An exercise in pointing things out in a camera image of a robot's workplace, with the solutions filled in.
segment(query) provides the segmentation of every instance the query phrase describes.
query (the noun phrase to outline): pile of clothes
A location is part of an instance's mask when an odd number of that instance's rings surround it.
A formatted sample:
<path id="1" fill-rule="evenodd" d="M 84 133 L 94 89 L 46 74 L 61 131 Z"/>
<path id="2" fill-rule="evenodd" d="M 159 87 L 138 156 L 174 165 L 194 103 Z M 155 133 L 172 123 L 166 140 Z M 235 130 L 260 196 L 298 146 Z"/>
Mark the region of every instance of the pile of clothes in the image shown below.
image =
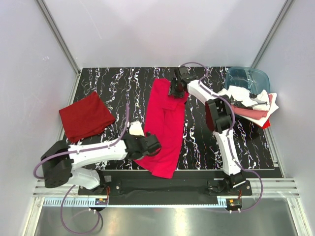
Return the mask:
<path id="1" fill-rule="evenodd" d="M 230 86 L 228 90 L 222 89 L 218 95 L 227 95 L 236 115 L 244 117 L 262 128 L 270 126 L 269 117 L 279 108 L 276 105 L 277 94 L 268 94 L 266 90 L 255 95 L 246 88 Z"/>

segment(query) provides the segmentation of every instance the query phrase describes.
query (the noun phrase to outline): red fabric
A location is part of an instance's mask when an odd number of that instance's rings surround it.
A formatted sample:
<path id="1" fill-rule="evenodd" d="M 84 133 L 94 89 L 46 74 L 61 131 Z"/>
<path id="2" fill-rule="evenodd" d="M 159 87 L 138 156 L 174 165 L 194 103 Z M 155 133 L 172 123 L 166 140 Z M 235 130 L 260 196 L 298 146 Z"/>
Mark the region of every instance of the red fabric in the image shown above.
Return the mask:
<path id="1" fill-rule="evenodd" d="M 59 111 L 67 138 L 75 143 L 82 138 L 100 134 L 115 122 L 97 92 Z"/>
<path id="2" fill-rule="evenodd" d="M 263 129 L 268 128 L 270 126 L 269 120 L 266 121 L 266 123 L 262 126 Z"/>
<path id="3" fill-rule="evenodd" d="M 272 101 L 272 95 L 269 94 L 269 101 L 271 103 Z M 262 117 L 267 117 L 268 111 L 257 111 L 257 110 L 249 110 L 245 108 L 239 108 L 232 106 L 232 109 L 235 114 L 240 115 L 240 116 L 245 116 L 253 119 L 261 119 Z"/>
<path id="4" fill-rule="evenodd" d="M 155 134 L 162 149 L 156 156 L 145 156 L 135 161 L 154 176 L 172 178 L 180 155 L 185 118 L 184 98 L 168 95 L 171 83 L 167 79 L 155 79 L 150 93 L 144 131 Z"/>

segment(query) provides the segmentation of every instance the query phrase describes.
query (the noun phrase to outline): pink cloth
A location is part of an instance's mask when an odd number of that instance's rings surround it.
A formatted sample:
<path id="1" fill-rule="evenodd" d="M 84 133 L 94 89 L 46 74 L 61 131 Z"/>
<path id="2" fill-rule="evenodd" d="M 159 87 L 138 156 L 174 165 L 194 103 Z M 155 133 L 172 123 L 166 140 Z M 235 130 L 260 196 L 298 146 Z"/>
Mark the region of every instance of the pink cloth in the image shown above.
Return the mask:
<path id="1" fill-rule="evenodd" d="M 269 102 L 272 101 L 272 95 L 269 94 Z M 257 111 L 257 110 L 249 110 L 245 108 L 239 108 L 232 106 L 232 109 L 235 114 L 240 116 L 245 116 L 253 119 L 261 119 L 262 117 L 267 117 L 268 111 Z"/>
<path id="2" fill-rule="evenodd" d="M 144 131 L 155 134 L 162 149 L 156 156 L 145 156 L 135 161 L 147 169 L 152 175 L 172 178 L 180 155 L 185 118 L 185 102 L 183 98 L 168 95 L 171 83 L 167 79 L 155 79 L 150 93 L 146 112 Z"/>

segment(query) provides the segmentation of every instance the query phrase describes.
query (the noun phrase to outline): transparent plastic container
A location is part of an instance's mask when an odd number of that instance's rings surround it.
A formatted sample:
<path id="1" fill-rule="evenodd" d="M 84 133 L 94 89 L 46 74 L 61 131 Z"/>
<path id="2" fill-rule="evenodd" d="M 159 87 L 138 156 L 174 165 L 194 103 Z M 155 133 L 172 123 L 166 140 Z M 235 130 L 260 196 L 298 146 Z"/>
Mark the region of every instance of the transparent plastic container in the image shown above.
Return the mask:
<path id="1" fill-rule="evenodd" d="M 238 86 L 248 89 L 252 94 L 260 94 L 263 90 L 270 93 L 269 78 L 265 72 L 243 66 L 229 68 L 225 77 L 225 88 Z"/>

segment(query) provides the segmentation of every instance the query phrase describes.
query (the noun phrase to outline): metal frame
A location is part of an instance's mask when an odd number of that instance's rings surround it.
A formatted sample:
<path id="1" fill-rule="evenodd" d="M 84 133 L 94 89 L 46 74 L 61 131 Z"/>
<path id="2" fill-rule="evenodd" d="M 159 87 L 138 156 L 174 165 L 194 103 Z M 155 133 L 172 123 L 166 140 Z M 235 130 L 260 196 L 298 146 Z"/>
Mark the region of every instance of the metal frame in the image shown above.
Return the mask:
<path id="1" fill-rule="evenodd" d="M 43 16 L 45 17 L 47 24 L 49 25 L 49 28 L 51 29 L 52 33 L 54 34 L 57 42 L 59 43 L 65 57 L 68 59 L 72 69 L 74 70 L 76 75 L 79 75 L 80 68 L 78 67 L 77 63 L 75 62 L 70 50 L 68 49 L 63 37 L 60 34 L 60 31 L 57 28 L 57 25 L 50 13 L 50 11 L 47 8 L 47 5 L 44 0 L 36 0 L 41 12 L 43 13 Z"/>
<path id="2" fill-rule="evenodd" d="M 44 3 L 44 0 L 36 0 L 38 3 L 41 11 L 43 12 L 51 30 L 53 31 L 58 43 L 60 44 L 61 48 L 63 49 L 66 57 L 68 58 L 73 70 L 77 74 L 76 81 L 73 85 L 71 95 L 68 101 L 68 105 L 73 103 L 75 92 L 79 83 L 79 79 L 81 76 L 80 69 L 78 68 L 77 64 L 75 63 L 75 60 L 73 59 L 69 49 L 67 48 L 46 4 Z M 255 57 L 255 60 L 252 63 L 252 67 L 257 67 L 259 64 L 264 52 L 266 51 L 269 43 L 271 42 L 275 32 L 277 31 L 279 25 L 283 21 L 285 15 L 288 13 L 289 9 L 291 8 L 294 0 L 286 0 L 280 13 L 278 14 L 274 24 L 272 25 L 266 39 L 264 40 L 259 52 L 257 53 L 257 56 Z M 64 135 L 64 130 L 61 127 L 58 140 L 62 139 Z M 276 148 L 276 145 L 274 143 L 273 135 L 271 132 L 271 129 L 268 128 L 265 130 L 265 136 L 267 139 L 267 143 L 269 145 L 270 152 L 272 154 L 275 167 L 279 167 L 283 178 L 265 178 L 263 179 L 264 184 L 264 192 L 263 192 L 263 198 L 286 198 L 290 212 L 292 214 L 292 218 L 295 224 L 295 227 L 297 229 L 299 236 L 312 236 L 312 232 L 310 230 L 310 226 L 308 224 L 308 221 L 306 219 L 301 200 L 299 198 L 299 194 L 294 182 L 294 179 L 292 178 L 285 178 L 284 169 L 280 160 L 280 156 L 278 153 L 278 150 Z M 250 179 L 251 185 L 252 185 L 252 191 L 253 196 L 250 197 L 257 197 L 260 193 L 260 182 L 258 179 Z M 39 216 L 41 214 L 42 207 L 45 203 L 45 198 L 47 197 L 55 197 L 60 198 L 63 197 L 66 191 L 70 188 L 69 184 L 65 184 L 59 188 L 55 189 L 46 189 L 44 187 L 44 182 L 42 180 L 39 180 L 36 185 L 36 189 L 33 194 L 33 202 L 31 211 L 28 216 L 27 224 L 24 229 L 24 236 L 33 236 L 37 227 L 37 223 L 39 220 Z M 80 198 L 80 197 L 94 197 L 94 196 L 78 196 L 78 190 L 79 187 L 76 186 L 73 188 L 73 190 L 70 192 L 69 197 L 70 198 Z"/>

